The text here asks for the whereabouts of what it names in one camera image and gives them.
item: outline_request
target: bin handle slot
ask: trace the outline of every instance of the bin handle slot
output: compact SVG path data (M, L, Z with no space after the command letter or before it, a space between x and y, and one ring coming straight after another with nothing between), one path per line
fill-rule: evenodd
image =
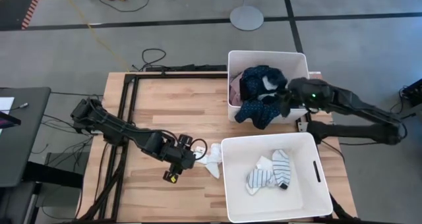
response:
M321 178L319 177L319 172L318 172L318 168L317 168L317 163L316 163L316 161L314 161L313 163L314 163L316 179L318 180L318 182L321 182Z

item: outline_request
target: gray floor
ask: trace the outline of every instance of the gray floor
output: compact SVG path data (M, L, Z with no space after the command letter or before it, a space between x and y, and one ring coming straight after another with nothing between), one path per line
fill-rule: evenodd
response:
M422 11L422 0L291 0L297 16ZM247 0L265 16L286 16L284 0ZM75 0L91 23L227 18L241 0L151 0L137 13L117 13L98 0ZM66 0L41 0L31 26L80 24ZM347 88L383 109L398 101L397 91L422 78L422 18L327 20L298 22L309 70L323 73L332 84ZM265 22L254 32L230 24L102 28L98 35L128 62L141 65L140 52L167 51L164 65L225 64L234 49L295 51L288 22ZM97 93L108 72L123 71L88 30L0 32L2 86L50 86L53 91ZM69 120L78 97L51 96L46 113ZM339 124L365 124L352 116L335 115ZM359 217L369 221L419 223L422 206L422 124L406 121L408 138L397 146L342 147ZM31 160L44 162L46 152L59 153L83 140L79 135L42 128ZM72 217L72 204L53 202L49 214ZM40 213L37 223L57 220Z

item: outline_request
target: white bin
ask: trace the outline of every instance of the white bin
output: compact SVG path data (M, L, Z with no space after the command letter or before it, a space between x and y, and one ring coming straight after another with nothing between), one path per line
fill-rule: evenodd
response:
M235 115L240 106L232 106L229 102L229 86L231 80L239 73L249 67L268 65L280 69L283 75L290 82L291 79L305 77L309 78L306 57L302 53L271 52L271 51L230 51L227 64L227 107L230 121L235 121ZM289 116L283 118L281 115L274 118L271 123L292 123L306 113L306 109L291 109Z
M246 177L263 155L283 149L290 158L287 190L261 188L251 196ZM315 141L307 132L226 138L222 141L227 215L234 223L275 221L332 213L332 203Z

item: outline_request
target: pink fabric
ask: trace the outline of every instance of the pink fabric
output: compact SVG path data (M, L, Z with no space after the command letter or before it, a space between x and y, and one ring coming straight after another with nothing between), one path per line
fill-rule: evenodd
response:
M240 100L240 80L242 79L242 75L243 72L230 82L229 102L232 106L242 105L242 101Z

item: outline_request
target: wooden table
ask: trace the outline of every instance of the wooden table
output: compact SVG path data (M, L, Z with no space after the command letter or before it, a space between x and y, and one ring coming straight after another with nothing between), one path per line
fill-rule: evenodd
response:
M312 73L312 76L319 77L320 74ZM114 115L119 108L124 77L125 73L122 72L110 73L105 86L103 106ZM318 113L313 119L325 123L332 121L331 115L326 113ZM161 128L170 130L177 136L185 133L194 139L203 138L209 146L234 136L297 132L295 125L269 125L265 130L259 130L252 123L229 122L226 79L142 79L136 99L134 122L140 128ZM340 149L337 138L328 138L326 141ZM104 146L102 138L95 137L84 176L79 217L93 204ZM341 157L326 146L319 145L318 148L330 192L349 214L356 216ZM98 193L104 185L109 152L110 147L107 148L102 163ZM162 179L168 167L168 163L143 154L130 142L118 222L229 221L222 177L215 179L203 165L197 163L193 169L183 172L177 184L171 184ZM110 213L111 202L107 205L106 217Z

